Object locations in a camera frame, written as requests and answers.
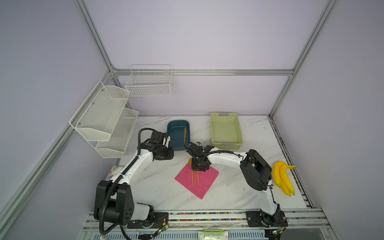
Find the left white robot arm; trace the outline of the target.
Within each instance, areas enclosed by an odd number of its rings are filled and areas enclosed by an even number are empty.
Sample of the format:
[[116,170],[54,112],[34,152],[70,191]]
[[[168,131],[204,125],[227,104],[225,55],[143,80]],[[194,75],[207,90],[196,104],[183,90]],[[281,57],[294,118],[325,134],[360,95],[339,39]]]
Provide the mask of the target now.
[[94,218],[99,221],[100,231],[105,234],[105,223],[126,226],[133,221],[151,225],[154,221],[154,207],[134,201],[131,184],[153,161],[171,160],[174,150],[169,146],[171,137],[167,133],[151,128],[138,133],[138,147],[131,161],[110,180],[97,185]]

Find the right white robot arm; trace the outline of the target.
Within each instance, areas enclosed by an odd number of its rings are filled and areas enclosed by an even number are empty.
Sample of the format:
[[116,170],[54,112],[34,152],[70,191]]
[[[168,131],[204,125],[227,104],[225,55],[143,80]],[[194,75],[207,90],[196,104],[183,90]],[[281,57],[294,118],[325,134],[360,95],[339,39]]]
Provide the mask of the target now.
[[221,150],[214,146],[202,147],[192,142],[185,142],[186,152],[192,157],[192,170],[195,172],[206,172],[210,165],[219,164],[239,169],[246,183],[254,190],[266,195],[267,209],[260,208],[258,222],[264,227],[274,227],[282,216],[281,207],[275,201],[273,195],[272,167],[266,160],[253,149],[238,153],[229,150]]

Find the yellow plastic spoon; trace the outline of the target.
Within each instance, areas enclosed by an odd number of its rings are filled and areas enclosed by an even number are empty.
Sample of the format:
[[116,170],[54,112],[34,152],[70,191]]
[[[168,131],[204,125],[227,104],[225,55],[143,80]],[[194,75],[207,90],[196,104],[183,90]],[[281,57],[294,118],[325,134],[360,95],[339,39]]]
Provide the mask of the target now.
[[191,181],[192,181],[192,186],[194,186],[194,171],[192,170],[192,158],[189,159],[189,165],[191,167]]

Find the pink paper napkin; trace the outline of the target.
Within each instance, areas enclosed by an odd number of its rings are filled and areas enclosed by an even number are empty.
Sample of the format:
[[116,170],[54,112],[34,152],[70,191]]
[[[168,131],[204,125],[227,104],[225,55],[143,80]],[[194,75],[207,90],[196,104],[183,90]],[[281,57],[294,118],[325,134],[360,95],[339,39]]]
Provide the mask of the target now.
[[219,172],[210,168],[207,171],[192,170],[191,164],[186,164],[175,177],[175,180],[199,199],[203,199],[217,177]]

